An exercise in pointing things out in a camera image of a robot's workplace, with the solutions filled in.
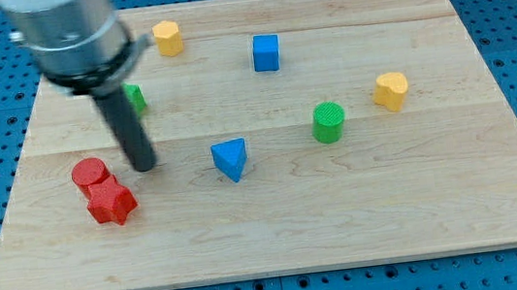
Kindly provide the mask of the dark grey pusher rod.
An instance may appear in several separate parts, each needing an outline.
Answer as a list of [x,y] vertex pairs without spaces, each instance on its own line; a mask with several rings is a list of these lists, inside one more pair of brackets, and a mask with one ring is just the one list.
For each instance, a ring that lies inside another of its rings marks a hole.
[[123,88],[93,99],[133,170],[140,173],[153,169],[157,163],[155,150]]

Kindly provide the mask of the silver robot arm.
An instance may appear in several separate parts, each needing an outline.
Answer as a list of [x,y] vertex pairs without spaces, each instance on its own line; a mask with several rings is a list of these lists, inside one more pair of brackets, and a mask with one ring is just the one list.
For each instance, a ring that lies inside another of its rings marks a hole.
[[132,168],[153,169],[155,150],[123,88],[149,37],[134,37],[111,0],[0,0],[0,10],[11,42],[31,52],[43,76],[90,96]]

